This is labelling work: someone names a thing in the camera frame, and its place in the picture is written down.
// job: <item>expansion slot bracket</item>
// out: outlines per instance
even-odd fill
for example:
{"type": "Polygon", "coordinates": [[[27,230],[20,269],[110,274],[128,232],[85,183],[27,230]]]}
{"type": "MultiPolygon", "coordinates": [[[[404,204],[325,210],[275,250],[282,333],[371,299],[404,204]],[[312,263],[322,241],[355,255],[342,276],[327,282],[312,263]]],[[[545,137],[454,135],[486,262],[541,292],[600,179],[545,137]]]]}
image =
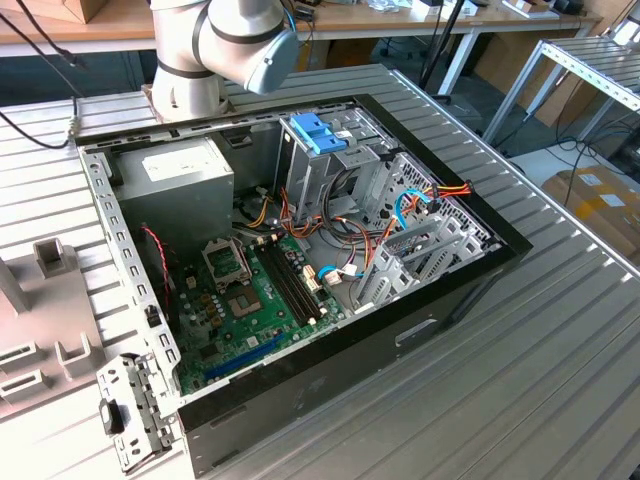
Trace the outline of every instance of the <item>expansion slot bracket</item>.
{"type": "Polygon", "coordinates": [[[97,377],[102,423],[125,474],[171,450],[181,433],[174,415],[160,417],[156,396],[167,386],[153,355],[121,355],[97,377]]]}

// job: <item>metal table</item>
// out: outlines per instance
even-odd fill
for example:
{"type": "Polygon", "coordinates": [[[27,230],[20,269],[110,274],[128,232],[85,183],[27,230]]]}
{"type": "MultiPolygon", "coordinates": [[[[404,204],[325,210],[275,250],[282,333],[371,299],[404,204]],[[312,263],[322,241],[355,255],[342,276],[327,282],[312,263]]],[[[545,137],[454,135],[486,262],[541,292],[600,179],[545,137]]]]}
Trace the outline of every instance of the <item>metal table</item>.
{"type": "MultiPolygon", "coordinates": [[[[627,478],[640,458],[640,274],[402,75],[299,73],[239,110],[370,93],[535,246],[461,324],[221,466],[215,479],[627,478]]],[[[91,98],[87,133],[154,123],[140,94],[91,98]]],[[[9,109],[43,140],[70,102],[9,109]]],[[[141,348],[80,162],[0,127],[0,255],[57,235],[80,254],[107,355],[141,348]]],[[[3,473],[120,478],[95,385],[0,424],[3,473]]],[[[141,478],[191,478],[179,448],[141,478]]]]}
{"type": "Polygon", "coordinates": [[[485,131],[485,142],[491,143],[495,138],[543,56],[557,65],[531,102],[529,113],[545,100],[564,69],[609,96],[579,140],[586,138],[614,102],[633,111],[640,109],[640,52],[621,47],[607,37],[541,40],[485,131]]]}

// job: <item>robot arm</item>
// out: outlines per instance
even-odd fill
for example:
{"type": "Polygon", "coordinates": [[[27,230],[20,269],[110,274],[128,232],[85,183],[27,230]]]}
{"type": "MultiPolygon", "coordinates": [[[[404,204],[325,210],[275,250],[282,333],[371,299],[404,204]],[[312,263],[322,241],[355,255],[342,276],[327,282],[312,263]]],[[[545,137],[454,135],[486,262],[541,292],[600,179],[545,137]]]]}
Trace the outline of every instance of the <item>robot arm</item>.
{"type": "Polygon", "coordinates": [[[152,0],[151,9],[158,51],[153,104],[166,120],[224,113],[221,77],[265,94],[295,66],[297,38],[284,28],[277,0],[152,0]]]}

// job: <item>chip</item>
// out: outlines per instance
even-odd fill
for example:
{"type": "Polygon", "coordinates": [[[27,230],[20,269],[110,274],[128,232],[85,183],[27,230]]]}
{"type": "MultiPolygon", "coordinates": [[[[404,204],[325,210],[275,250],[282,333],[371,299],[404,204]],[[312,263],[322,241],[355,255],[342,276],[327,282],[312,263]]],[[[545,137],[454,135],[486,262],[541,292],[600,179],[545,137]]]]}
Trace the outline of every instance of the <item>chip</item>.
{"type": "Polygon", "coordinates": [[[225,298],[236,318],[245,317],[262,308],[258,294],[250,285],[234,289],[225,298]]]}
{"type": "Polygon", "coordinates": [[[200,356],[203,360],[207,360],[208,358],[211,358],[218,353],[220,352],[218,351],[218,347],[216,347],[215,343],[210,343],[209,345],[200,349],[200,356]]]}

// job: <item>table leg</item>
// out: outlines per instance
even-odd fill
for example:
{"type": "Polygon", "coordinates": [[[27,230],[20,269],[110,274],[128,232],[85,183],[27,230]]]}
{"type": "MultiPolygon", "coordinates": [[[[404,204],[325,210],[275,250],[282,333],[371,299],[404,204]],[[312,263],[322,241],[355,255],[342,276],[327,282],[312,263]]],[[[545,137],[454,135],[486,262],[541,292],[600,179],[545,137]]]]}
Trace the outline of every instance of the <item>table leg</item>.
{"type": "MultiPolygon", "coordinates": [[[[574,38],[586,37],[592,28],[593,25],[585,25],[580,30],[578,30],[574,38]]],[[[556,65],[555,67],[553,67],[553,70],[551,70],[551,75],[549,75],[549,77],[542,84],[542,87],[540,87],[537,95],[527,108],[527,113],[531,114],[532,112],[534,112],[535,109],[538,108],[538,106],[547,99],[547,95],[549,95],[551,90],[555,88],[556,82],[558,81],[558,78],[560,77],[560,74],[563,70],[564,67],[560,65],[556,65]]]]}
{"type": "Polygon", "coordinates": [[[507,118],[507,115],[509,115],[509,112],[513,108],[513,105],[516,103],[516,100],[518,100],[518,97],[522,93],[522,90],[524,90],[529,77],[536,68],[536,65],[538,65],[540,57],[542,57],[542,44],[543,40],[539,41],[538,45],[536,45],[536,48],[533,50],[533,53],[529,57],[529,60],[527,60],[527,63],[520,72],[520,75],[518,75],[518,78],[516,78],[516,81],[511,87],[511,90],[509,90],[509,93],[507,93],[507,96],[502,102],[502,105],[500,105],[500,108],[493,117],[493,120],[491,120],[491,123],[487,127],[487,130],[484,132],[482,139],[485,142],[489,144],[491,143],[496,134],[500,131],[502,124],[507,118]]]}
{"type": "Polygon", "coordinates": [[[609,109],[614,103],[615,103],[615,100],[613,98],[611,97],[607,98],[607,101],[604,102],[604,105],[600,107],[600,110],[598,110],[598,112],[593,116],[593,118],[587,124],[587,126],[584,127],[584,130],[580,132],[580,135],[578,135],[578,140],[582,141],[585,138],[587,138],[587,135],[589,135],[591,133],[591,130],[593,130],[596,127],[596,125],[600,123],[600,120],[602,120],[602,117],[605,116],[605,114],[609,111],[609,109]]]}
{"type": "Polygon", "coordinates": [[[458,50],[456,51],[455,56],[453,57],[453,61],[449,66],[449,70],[447,71],[447,75],[444,77],[442,81],[442,85],[440,85],[440,90],[438,90],[438,95],[450,95],[453,91],[453,87],[455,86],[458,78],[460,77],[460,73],[464,68],[464,64],[467,63],[469,55],[473,50],[473,46],[476,44],[476,40],[478,40],[478,36],[480,33],[471,32],[466,33],[462,37],[462,41],[458,46],[458,50]]]}

